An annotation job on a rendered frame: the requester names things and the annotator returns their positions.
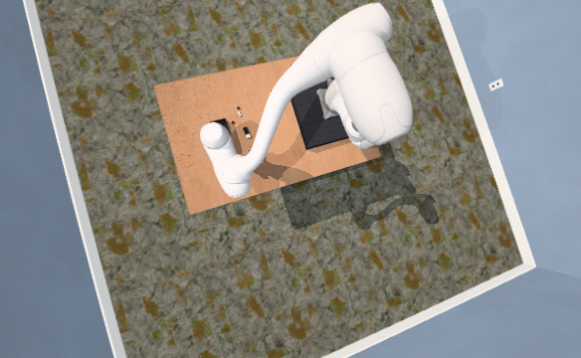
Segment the black rack of three bins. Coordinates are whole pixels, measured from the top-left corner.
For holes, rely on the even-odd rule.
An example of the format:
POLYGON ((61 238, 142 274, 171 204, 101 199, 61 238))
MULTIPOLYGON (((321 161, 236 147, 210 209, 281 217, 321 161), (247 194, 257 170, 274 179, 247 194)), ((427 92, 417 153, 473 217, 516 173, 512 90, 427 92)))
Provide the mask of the black rack of three bins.
POLYGON ((225 126, 225 127, 226 127, 226 129, 227 129, 227 130, 229 131, 229 133, 230 133, 230 130, 229 130, 229 127, 228 127, 228 123, 227 123, 227 120, 226 120, 226 118, 222 118, 222 119, 218 119, 218 120, 214 120, 214 121, 210 121, 210 122, 217 122, 217 123, 220 123, 220 124, 222 124, 223 126, 225 126))

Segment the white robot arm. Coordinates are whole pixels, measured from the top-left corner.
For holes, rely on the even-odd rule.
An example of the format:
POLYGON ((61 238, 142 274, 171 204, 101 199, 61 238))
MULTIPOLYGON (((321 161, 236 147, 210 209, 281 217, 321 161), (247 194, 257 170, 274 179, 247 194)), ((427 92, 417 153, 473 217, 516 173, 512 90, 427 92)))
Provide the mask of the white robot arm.
POLYGON ((238 198, 249 193, 252 170, 265 159, 288 103, 322 82, 327 81, 328 88, 316 93, 323 118, 340 116, 358 148, 381 145, 406 134, 413 109, 385 46, 391 33, 391 18, 380 3, 361 6, 322 31, 274 86, 246 156, 237 153, 225 126, 205 124, 201 141, 227 195, 238 198))

